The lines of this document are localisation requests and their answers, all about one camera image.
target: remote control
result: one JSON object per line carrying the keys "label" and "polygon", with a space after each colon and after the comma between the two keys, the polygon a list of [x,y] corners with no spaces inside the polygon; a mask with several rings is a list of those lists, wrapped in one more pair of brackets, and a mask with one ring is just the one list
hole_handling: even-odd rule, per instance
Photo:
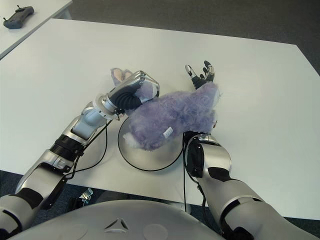
{"label": "remote control", "polygon": [[20,29],[22,28],[25,19],[35,12],[32,6],[19,7],[15,10],[15,13],[7,20],[5,18],[3,25],[8,29]]}

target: white table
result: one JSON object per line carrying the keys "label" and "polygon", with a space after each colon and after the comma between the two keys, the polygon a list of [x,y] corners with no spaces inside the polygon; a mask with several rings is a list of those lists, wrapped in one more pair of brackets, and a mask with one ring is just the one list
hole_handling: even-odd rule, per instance
{"label": "white table", "polygon": [[[142,69],[160,94],[193,91],[184,65],[215,68],[221,91],[212,132],[232,157],[231,176],[287,217],[320,219],[320,77],[296,45],[218,35],[51,19],[0,62],[0,168],[24,174],[98,93],[110,69]],[[108,128],[103,162],[70,183],[183,201],[181,158],[145,172],[118,150],[124,119]],[[79,168],[94,164],[98,138]],[[188,179],[186,201],[202,196]]]}
{"label": "white table", "polygon": [[[50,18],[69,13],[67,7],[72,0],[0,0],[0,59],[25,40]],[[34,14],[28,16],[20,29],[8,29],[3,25],[3,18],[9,19],[18,8],[32,6]]]}

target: robot finger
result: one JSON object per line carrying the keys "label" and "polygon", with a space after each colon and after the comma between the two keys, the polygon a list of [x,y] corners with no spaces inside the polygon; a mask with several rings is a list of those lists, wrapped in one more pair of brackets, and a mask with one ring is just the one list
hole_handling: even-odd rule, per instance
{"label": "robot finger", "polygon": [[185,65],[184,68],[185,68],[186,72],[189,74],[191,79],[193,79],[195,77],[199,78],[190,65]]}
{"label": "robot finger", "polygon": [[208,72],[209,72],[210,75],[215,75],[214,67],[211,65],[210,62],[204,61],[204,65],[208,69]]}
{"label": "robot finger", "polygon": [[204,71],[204,74],[205,74],[205,77],[207,78],[208,74],[209,74],[209,71],[207,68],[202,68],[202,70]]}

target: robot forearm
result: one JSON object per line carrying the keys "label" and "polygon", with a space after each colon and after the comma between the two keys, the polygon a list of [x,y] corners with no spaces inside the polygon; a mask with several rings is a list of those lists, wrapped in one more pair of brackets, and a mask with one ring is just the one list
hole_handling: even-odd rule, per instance
{"label": "robot forearm", "polygon": [[227,240],[318,240],[284,219],[247,184],[232,179],[230,156],[211,135],[192,137],[187,163]]}

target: robotic hand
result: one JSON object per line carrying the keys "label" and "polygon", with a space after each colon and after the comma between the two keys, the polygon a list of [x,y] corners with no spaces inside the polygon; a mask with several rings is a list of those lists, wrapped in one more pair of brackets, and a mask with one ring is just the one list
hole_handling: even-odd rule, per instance
{"label": "robotic hand", "polygon": [[21,178],[15,194],[0,198],[0,234],[13,236],[27,229],[39,209],[49,209],[66,184],[75,161],[98,128],[119,120],[124,110],[136,109],[142,102],[134,93],[152,84],[159,95],[159,84],[143,71],[137,71],[107,94],[99,94],[77,116],[54,145]]}

